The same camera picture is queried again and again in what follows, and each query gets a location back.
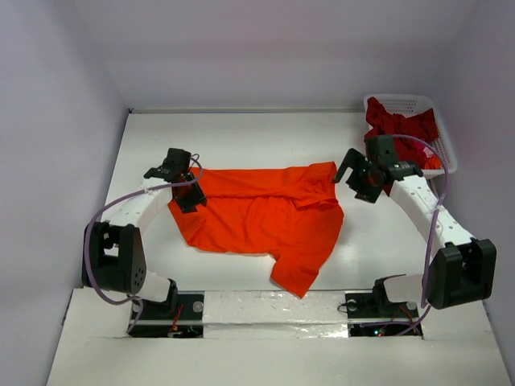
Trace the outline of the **orange t shirt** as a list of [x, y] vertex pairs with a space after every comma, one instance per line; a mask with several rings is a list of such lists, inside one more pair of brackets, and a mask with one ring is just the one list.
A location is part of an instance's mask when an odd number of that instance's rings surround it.
[[207, 203], [184, 214], [168, 204], [186, 244], [204, 252], [268, 254], [270, 279], [303, 298], [344, 223], [334, 162], [285, 169], [204, 170]]

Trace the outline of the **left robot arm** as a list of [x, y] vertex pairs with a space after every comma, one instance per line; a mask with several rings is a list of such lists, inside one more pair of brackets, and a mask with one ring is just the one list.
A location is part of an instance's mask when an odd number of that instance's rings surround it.
[[105, 205], [84, 230], [82, 282], [106, 302], [118, 305], [108, 291], [125, 294], [132, 302], [150, 302], [162, 318], [178, 308], [175, 283], [146, 266], [142, 235], [155, 217], [173, 203], [188, 215], [207, 198], [199, 180], [203, 173], [198, 154], [170, 148], [162, 164], [151, 167], [138, 191]]

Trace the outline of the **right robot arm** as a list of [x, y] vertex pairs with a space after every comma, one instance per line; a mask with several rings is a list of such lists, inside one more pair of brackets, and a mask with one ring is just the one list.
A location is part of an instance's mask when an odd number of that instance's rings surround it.
[[384, 277], [370, 296], [372, 309], [391, 314], [400, 303], [442, 310], [490, 298], [496, 268], [496, 247], [462, 227], [443, 206], [444, 195], [428, 187], [422, 169], [402, 161], [396, 135], [365, 139], [365, 152], [347, 151], [333, 181], [349, 173], [347, 185], [357, 199], [376, 203], [386, 194], [408, 216], [426, 241], [420, 275]]

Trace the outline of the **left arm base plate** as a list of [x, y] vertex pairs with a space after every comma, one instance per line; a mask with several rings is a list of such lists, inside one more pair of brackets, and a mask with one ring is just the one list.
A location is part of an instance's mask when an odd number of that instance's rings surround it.
[[168, 304], [143, 302], [143, 310], [129, 332], [133, 338], [196, 339], [204, 335], [204, 292], [179, 292], [172, 310]]

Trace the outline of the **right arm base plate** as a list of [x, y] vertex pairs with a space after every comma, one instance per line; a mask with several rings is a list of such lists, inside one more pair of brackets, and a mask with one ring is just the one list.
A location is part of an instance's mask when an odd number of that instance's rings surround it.
[[416, 303], [380, 303], [372, 292], [351, 292], [337, 307], [347, 316], [352, 338], [380, 338], [400, 334], [419, 318]]

